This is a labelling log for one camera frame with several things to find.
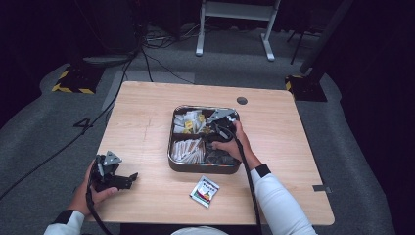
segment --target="black cable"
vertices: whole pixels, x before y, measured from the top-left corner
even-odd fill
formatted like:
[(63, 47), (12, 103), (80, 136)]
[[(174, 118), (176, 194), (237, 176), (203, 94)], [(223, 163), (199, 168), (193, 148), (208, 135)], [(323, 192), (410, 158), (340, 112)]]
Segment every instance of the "black cable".
[(149, 78), (153, 82), (152, 73), (150, 72), (149, 60), (147, 59), (147, 54), (144, 51), (143, 47), (141, 48), (141, 51), (143, 52), (144, 58), (146, 59), (147, 72), (149, 73)]
[(97, 167), (97, 159), (95, 160), (94, 164), (91, 167), (91, 171), (89, 172), (88, 177), (88, 184), (86, 185), (86, 206), (88, 207), (89, 211), (91, 212), (92, 216), (94, 216), (95, 221), (98, 223), (98, 225), (101, 227), (101, 229), (107, 234), (107, 235), (113, 235), (110, 230), (105, 226), (104, 222), (101, 220), (100, 216), (98, 216), (97, 211), (95, 211), (94, 208), (94, 201), (92, 199), (92, 172), (93, 169)]
[(247, 158), (245, 157), (245, 153), (244, 153), (244, 147), (242, 146), (241, 141), (236, 137), (236, 134), (234, 134), (231, 130), (229, 130), (228, 128), (224, 128), (222, 126), (218, 126), (218, 127), (219, 129), (230, 133), (235, 139), (236, 144), (238, 145), (238, 150), (239, 150), (239, 153), (241, 154), (242, 163), (244, 164), (245, 172), (247, 173), (248, 183), (250, 184), (251, 196), (253, 198), (257, 234), (260, 235), (262, 234), (262, 225), (260, 223), (259, 208), (258, 208), (258, 204), (256, 201), (256, 195), (255, 195), (255, 190), (254, 190), (253, 179), (251, 177), (251, 171), (248, 166)]
[[(123, 72), (123, 76), (121, 79), (121, 84), (122, 81), (124, 79), (125, 73), (129, 67), (129, 65), (131, 64), (132, 59), (127, 63), (127, 66)], [(41, 164), (39, 164), (38, 166), (36, 166), (35, 168), (33, 168), (31, 171), (29, 171), (28, 173), (26, 173), (24, 176), (22, 176), (19, 180), (17, 180), (15, 183), (13, 183), (1, 196), (0, 196), (0, 201), (3, 200), (4, 197), (6, 197), (7, 194), (9, 194), (16, 186), (18, 186), (22, 181), (24, 181), (26, 178), (28, 178), (32, 173), (34, 173), (35, 171), (37, 171), (39, 168), (41, 168), (42, 166), (44, 166), (45, 164), (47, 164), (49, 161), (53, 160), (55, 157), (57, 157), (61, 152), (63, 152), (67, 147), (69, 147), (71, 144), (73, 144), (81, 135), (83, 135), (113, 104), (113, 102), (115, 101), (115, 98), (117, 97), (118, 93), (119, 93), (119, 89), (121, 87), (121, 84), (119, 85), (119, 88), (113, 98), (113, 100), (110, 102), (110, 104), (85, 128), (83, 128), (83, 130), (77, 134), (71, 141), (68, 142), (67, 145), (65, 145), (62, 149), (60, 149), (58, 152), (56, 152), (55, 154), (53, 154), (51, 157), (47, 158), (45, 161), (43, 161)]]
[(183, 81), (186, 81), (186, 82), (189, 82), (190, 84), (195, 84), (195, 83), (193, 83), (193, 82), (191, 82), (191, 81), (188, 81), (188, 80), (186, 80), (186, 79), (183, 79), (183, 78), (181, 78), (180, 76), (178, 76), (177, 74), (175, 74), (174, 72), (172, 72), (171, 70), (169, 70), (167, 67), (165, 67), (158, 59), (155, 59), (155, 58), (153, 58), (153, 57), (151, 57), (151, 56), (149, 56), (149, 55), (146, 55), (147, 57), (149, 57), (150, 59), (152, 59), (152, 60), (154, 60), (154, 61), (157, 61), (158, 63), (159, 63), (159, 65), (161, 66), (161, 67), (163, 67), (165, 70), (167, 70), (167, 71), (169, 71), (171, 74), (173, 74), (175, 77), (177, 77), (177, 78), (179, 78), (180, 80), (183, 80)]

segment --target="wooden table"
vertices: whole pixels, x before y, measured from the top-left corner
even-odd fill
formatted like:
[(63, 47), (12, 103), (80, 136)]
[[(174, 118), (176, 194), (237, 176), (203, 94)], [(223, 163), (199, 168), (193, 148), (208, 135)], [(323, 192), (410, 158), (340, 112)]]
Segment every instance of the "wooden table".
[[(248, 99), (239, 105), (238, 97)], [(311, 223), (334, 216), (291, 93), (281, 90), (126, 81), (122, 84), (98, 154), (123, 159), (118, 175), (139, 178), (98, 209), (103, 221), (132, 223), (255, 224), (243, 166), (231, 175), (205, 174), (220, 186), (207, 209), (189, 197), (200, 173), (172, 170), (167, 147), (175, 108), (235, 108), (252, 148), (298, 200)]]

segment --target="stand leg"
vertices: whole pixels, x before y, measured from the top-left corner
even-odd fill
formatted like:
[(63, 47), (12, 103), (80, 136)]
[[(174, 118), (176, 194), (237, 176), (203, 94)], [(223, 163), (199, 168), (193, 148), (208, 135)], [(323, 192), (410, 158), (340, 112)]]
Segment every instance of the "stand leg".
[(204, 53), (204, 42), (205, 42), (205, 10), (206, 0), (202, 2), (201, 8), (201, 29), (199, 31), (198, 45), (196, 46), (196, 56), (202, 56)]
[(272, 26), (274, 26), (275, 17), (277, 16), (278, 6), (280, 5), (280, 0), (275, 1), (274, 9), (272, 10), (271, 19), (268, 22), (268, 27), (266, 29), (266, 33), (262, 33), (260, 35), (263, 48), (265, 49), (266, 57), (268, 61), (274, 61), (274, 53), (272, 53), (271, 45), (269, 45), (269, 35), (271, 34)]

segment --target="white stand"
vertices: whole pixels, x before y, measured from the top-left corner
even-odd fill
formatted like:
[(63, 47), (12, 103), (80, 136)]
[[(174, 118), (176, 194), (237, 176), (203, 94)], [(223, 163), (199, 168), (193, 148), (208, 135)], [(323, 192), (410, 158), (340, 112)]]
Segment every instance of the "white stand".
[(204, 53), (205, 41), (205, 16), (247, 19), (257, 21), (267, 21), (268, 27), (266, 33), (262, 33), (260, 39), (265, 49), (268, 61), (274, 61), (275, 57), (269, 45), (269, 34), (271, 34), (272, 26), (274, 26), (275, 17), (277, 16), (280, 0), (276, 0), (274, 6), (257, 6), (235, 3), (209, 2), (203, 0), (201, 9), (201, 29), (198, 37), (198, 45), (196, 47), (196, 55), (202, 56)]

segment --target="white packet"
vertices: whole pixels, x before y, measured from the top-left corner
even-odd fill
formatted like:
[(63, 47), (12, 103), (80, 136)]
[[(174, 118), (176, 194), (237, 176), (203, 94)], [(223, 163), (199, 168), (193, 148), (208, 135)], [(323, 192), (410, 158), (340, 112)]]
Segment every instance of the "white packet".
[(208, 208), (217, 190), (219, 190), (219, 185), (202, 175), (196, 187), (190, 193), (190, 197)]

